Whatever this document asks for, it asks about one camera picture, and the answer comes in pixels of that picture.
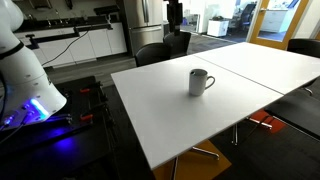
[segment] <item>mug handle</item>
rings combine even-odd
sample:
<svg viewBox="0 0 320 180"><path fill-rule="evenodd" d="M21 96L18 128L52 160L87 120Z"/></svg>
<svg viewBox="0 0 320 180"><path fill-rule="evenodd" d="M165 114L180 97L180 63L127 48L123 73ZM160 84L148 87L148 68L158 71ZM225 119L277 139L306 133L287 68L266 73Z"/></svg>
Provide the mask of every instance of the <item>mug handle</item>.
<svg viewBox="0 0 320 180"><path fill-rule="evenodd" d="M211 86L214 84L214 82L216 82L216 79L215 79L213 76L207 77L207 80L210 79L210 78L212 78L213 81L212 81L212 83L211 83L210 85L208 85L205 89L208 89L209 87L211 87Z"/></svg>

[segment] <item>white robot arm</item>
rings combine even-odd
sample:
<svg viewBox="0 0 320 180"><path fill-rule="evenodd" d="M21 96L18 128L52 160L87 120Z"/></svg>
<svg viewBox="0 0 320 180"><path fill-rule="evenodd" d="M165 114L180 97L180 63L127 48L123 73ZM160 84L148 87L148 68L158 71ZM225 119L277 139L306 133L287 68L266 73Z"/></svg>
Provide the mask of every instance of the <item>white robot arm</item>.
<svg viewBox="0 0 320 180"><path fill-rule="evenodd" d="M11 0L0 0L1 129L43 122L66 104L35 54L14 36L22 22L20 9Z"/></svg>

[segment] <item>stainless steel refrigerator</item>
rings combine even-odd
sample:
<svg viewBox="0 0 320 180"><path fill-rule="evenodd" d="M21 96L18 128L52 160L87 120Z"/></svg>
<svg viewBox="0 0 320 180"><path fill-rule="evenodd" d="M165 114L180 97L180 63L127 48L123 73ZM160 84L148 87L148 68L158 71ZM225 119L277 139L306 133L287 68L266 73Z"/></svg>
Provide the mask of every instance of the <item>stainless steel refrigerator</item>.
<svg viewBox="0 0 320 180"><path fill-rule="evenodd" d="M132 55L146 44L162 42L163 0L116 0Z"/></svg>

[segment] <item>white cabinet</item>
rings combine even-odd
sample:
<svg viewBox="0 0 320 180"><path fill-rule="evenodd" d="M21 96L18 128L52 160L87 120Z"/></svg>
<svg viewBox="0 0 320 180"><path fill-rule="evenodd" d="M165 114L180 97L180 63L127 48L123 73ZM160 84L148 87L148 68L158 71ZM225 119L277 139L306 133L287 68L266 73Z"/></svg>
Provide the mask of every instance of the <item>white cabinet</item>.
<svg viewBox="0 0 320 180"><path fill-rule="evenodd" d="M210 36L225 36L227 35L229 21L212 21L209 20L207 34Z"/></svg>
<svg viewBox="0 0 320 180"><path fill-rule="evenodd" d="M33 32L35 38L40 37L49 37L55 35L62 35L61 29L53 29L53 30L44 30L44 31L35 31ZM61 54L67 48L67 43L65 40L58 41L50 41L45 43L39 43L39 47L44 53L45 57L48 61L56 58L59 54ZM59 56L54 61L50 62L51 66L64 66L74 64L72 55L69 50L66 50L61 56Z"/></svg>
<svg viewBox="0 0 320 180"><path fill-rule="evenodd" d="M294 10L267 10L260 30L285 32L289 28L294 13Z"/></svg>
<svg viewBox="0 0 320 180"><path fill-rule="evenodd" d="M113 23L112 28L113 30L107 30L112 54L127 52L122 23Z"/></svg>
<svg viewBox="0 0 320 180"><path fill-rule="evenodd" d="M89 37L96 57L112 54L107 29L89 31Z"/></svg>
<svg viewBox="0 0 320 180"><path fill-rule="evenodd" d="M31 42L29 40L29 38L26 37L26 35L28 34L33 34L33 32L24 32L24 33L15 33L14 35L25 45L30 45ZM39 62L41 64L46 63L47 62L47 58L46 56L43 54L41 49L33 49L32 50L34 52L34 54L37 56ZM45 64L43 67L48 67L50 66L50 63Z"/></svg>
<svg viewBox="0 0 320 180"><path fill-rule="evenodd" d="M62 29L62 33L74 33L74 30L73 28L66 28ZM84 35L85 33L86 32L80 32L80 36ZM67 45L70 45L77 38L79 37L66 39ZM69 47L69 50L71 52L73 60L76 62L96 59L88 33L85 36L78 39L77 41L75 41Z"/></svg>

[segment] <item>white mug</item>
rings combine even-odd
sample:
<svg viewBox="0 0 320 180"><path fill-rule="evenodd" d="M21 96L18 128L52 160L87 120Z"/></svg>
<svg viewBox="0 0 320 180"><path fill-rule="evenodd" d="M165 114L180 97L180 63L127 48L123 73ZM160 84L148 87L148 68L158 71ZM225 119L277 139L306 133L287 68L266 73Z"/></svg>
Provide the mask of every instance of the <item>white mug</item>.
<svg viewBox="0 0 320 180"><path fill-rule="evenodd" d="M207 80L212 78L213 82L206 86ZM204 90L211 87L216 79L213 76L208 76L208 72L203 69L193 69L190 72L189 78L189 93L194 96L200 96Z"/></svg>

